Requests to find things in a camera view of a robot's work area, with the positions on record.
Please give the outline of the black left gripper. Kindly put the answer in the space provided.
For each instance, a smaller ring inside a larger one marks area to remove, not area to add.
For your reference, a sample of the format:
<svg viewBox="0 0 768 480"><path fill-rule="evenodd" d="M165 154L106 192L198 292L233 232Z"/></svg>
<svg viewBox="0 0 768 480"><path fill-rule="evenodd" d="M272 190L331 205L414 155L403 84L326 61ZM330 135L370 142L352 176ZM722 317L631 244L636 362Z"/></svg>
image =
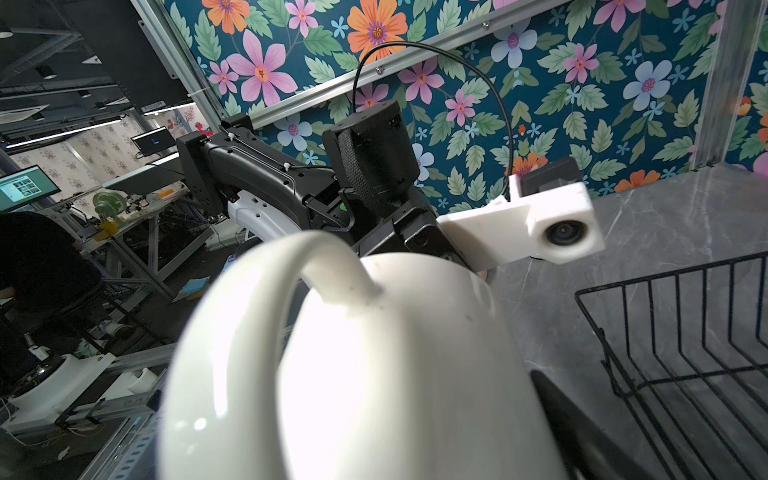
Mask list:
<svg viewBox="0 0 768 480"><path fill-rule="evenodd" d="M398 209L359 240L353 250L359 257L414 253L468 266L460 250L438 225L437 217L422 207Z"/></svg>

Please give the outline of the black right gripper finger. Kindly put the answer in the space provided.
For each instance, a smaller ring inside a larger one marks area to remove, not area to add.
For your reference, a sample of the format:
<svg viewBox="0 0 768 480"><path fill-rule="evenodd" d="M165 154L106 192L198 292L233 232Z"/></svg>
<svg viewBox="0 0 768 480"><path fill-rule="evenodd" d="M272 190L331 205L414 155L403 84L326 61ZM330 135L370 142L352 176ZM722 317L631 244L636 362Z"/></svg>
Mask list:
<svg viewBox="0 0 768 480"><path fill-rule="evenodd" d="M543 372L530 377L570 479L652 479Z"/></svg>

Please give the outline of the white mug red inside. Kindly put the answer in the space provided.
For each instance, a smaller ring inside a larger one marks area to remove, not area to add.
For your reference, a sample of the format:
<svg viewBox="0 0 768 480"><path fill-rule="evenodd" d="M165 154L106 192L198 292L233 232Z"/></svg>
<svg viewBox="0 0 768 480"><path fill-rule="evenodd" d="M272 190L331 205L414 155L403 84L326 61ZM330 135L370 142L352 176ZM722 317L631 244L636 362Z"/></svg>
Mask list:
<svg viewBox="0 0 768 480"><path fill-rule="evenodd" d="M303 232L212 284L175 349L162 479L563 479L489 285Z"/></svg>

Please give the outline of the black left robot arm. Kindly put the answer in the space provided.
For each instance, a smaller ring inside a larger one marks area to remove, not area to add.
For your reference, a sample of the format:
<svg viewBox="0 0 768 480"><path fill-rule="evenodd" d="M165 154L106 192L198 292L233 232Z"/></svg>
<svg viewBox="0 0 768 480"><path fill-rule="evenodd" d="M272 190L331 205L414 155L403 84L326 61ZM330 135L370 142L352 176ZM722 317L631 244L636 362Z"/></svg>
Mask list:
<svg viewBox="0 0 768 480"><path fill-rule="evenodd" d="M294 232L331 233L359 257L431 255L465 265L417 187L420 167L394 100L357 112L322 135L327 166L302 164L257 139L244 114L210 137L177 139L185 183L209 215L231 216L247 196L246 229L264 241Z"/></svg>

